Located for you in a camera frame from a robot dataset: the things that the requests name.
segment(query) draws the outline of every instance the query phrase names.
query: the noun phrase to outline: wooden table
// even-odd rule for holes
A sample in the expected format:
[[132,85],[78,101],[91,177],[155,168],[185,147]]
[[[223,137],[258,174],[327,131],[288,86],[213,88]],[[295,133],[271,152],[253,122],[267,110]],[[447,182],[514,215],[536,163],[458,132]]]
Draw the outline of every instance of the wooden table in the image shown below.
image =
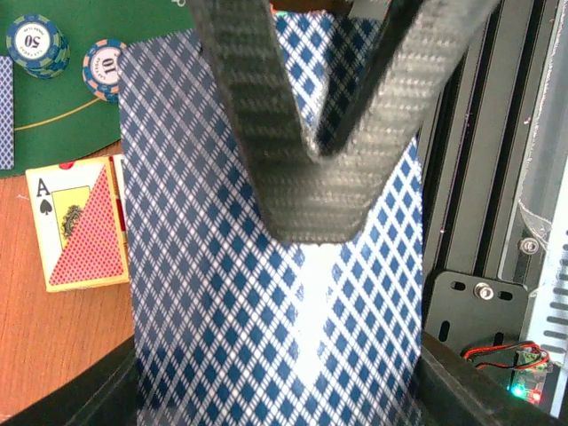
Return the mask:
[[[94,156],[117,154],[116,143]],[[128,285],[48,294],[26,179],[0,179],[0,422],[133,334]]]

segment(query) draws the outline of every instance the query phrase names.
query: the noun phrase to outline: green poker table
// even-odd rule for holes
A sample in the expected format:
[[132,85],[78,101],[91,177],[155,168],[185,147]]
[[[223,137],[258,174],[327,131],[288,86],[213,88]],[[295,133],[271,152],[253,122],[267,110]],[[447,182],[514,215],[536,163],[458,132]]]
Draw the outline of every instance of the green poker table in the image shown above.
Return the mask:
[[3,0],[0,2],[0,55],[8,55],[5,36],[18,17],[39,13],[53,21],[69,41],[69,66],[51,80],[14,71],[15,167],[0,178],[27,169],[69,162],[120,138],[118,105],[95,98],[82,76],[83,56],[98,40],[126,44],[191,28],[187,0]]

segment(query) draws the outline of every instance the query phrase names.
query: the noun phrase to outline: bolt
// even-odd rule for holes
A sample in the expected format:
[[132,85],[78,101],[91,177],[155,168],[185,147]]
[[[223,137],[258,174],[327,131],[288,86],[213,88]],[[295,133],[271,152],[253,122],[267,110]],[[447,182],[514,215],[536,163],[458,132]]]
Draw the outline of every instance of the bolt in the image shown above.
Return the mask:
[[534,255],[539,251],[540,244],[534,238],[524,238],[519,243],[519,249],[526,255]]
[[473,294],[482,300],[491,300],[495,296],[495,292],[486,282],[478,283],[473,289]]

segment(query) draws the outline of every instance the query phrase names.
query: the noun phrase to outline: ace of spades card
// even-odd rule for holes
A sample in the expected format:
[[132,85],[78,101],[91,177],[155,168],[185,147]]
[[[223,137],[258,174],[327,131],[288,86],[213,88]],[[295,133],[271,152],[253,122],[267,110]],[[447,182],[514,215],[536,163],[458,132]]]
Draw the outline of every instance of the ace of spades card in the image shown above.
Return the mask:
[[128,282],[120,157],[28,170],[47,291]]

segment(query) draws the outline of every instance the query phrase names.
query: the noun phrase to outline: stack of poker chips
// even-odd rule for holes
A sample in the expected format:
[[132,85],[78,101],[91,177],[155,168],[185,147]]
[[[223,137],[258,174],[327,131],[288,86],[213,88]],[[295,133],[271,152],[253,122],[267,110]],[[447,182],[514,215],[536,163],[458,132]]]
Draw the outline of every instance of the stack of poker chips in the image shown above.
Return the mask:
[[35,78],[56,77],[69,65],[69,42],[57,26],[42,15],[17,18],[8,29],[6,47],[13,61]]
[[113,38],[92,45],[83,59],[83,80],[99,99],[118,102],[118,57],[126,44]]

